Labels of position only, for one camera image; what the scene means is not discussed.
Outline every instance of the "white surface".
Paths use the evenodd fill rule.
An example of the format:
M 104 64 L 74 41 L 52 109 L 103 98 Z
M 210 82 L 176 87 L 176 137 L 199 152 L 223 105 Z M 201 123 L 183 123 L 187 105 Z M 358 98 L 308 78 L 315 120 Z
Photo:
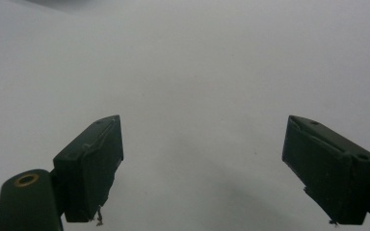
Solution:
M 281 150 L 289 115 L 370 150 L 370 1 L 33 1 L 0 0 L 0 187 L 120 114 L 98 230 L 335 230 Z

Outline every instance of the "black bracket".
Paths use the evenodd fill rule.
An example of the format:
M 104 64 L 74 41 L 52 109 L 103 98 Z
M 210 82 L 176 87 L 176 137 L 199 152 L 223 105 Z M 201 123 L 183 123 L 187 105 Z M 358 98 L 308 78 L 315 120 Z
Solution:
M 370 152 L 311 119 L 289 116 L 282 160 L 331 223 L 363 224 L 370 213 Z
M 0 231 L 63 230 L 62 213 L 68 222 L 94 219 L 122 160 L 119 115 L 94 122 L 54 158 L 51 172 L 29 170 L 5 182 Z

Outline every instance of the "black metal part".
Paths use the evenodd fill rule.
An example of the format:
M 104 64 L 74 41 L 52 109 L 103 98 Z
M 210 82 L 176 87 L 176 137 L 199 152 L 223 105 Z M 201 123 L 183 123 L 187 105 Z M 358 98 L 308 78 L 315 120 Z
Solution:
M 370 152 L 319 122 L 291 115 L 282 160 L 332 222 L 363 223 L 370 211 Z
M 6 230 L 63 230 L 49 172 L 26 171 L 2 186 L 0 231 Z
M 119 116 L 102 118 L 90 125 L 53 160 L 68 222 L 87 222 L 103 206 L 123 160 Z

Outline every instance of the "round hole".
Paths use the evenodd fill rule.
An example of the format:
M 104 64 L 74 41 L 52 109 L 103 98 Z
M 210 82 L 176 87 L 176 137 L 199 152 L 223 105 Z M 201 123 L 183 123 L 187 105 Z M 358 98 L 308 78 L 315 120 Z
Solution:
M 14 181 L 16 187 L 26 187 L 37 182 L 39 176 L 35 173 L 24 174 Z
M 367 161 L 368 160 L 368 157 L 365 156 L 364 154 L 358 154 L 357 155 L 361 160 L 364 160 L 364 161 Z

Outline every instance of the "brass ring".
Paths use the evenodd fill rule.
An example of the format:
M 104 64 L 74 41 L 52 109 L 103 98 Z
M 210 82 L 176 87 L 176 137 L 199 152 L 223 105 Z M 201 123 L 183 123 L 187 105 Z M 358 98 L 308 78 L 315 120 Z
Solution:
M 29 186 L 35 182 L 37 182 L 39 180 L 39 176 L 35 173 L 28 173 L 28 174 L 24 174 L 20 177 L 18 177 L 15 181 L 14 181 L 14 185 L 16 187 L 26 187 L 26 186 Z

